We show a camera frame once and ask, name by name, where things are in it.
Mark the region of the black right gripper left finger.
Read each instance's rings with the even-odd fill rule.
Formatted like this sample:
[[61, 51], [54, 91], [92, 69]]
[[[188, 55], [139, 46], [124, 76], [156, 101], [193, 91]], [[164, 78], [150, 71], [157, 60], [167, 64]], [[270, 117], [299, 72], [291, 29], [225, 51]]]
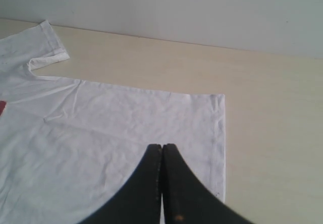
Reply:
[[121, 189], [82, 223], [159, 223], [162, 147], [150, 144]]

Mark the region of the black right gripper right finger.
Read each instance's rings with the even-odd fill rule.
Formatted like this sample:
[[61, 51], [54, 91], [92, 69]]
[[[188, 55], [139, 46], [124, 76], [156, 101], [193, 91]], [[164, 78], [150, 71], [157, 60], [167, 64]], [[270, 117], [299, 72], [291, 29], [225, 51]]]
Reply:
[[162, 176], [165, 223], [251, 223], [208, 191], [175, 144], [163, 146]]

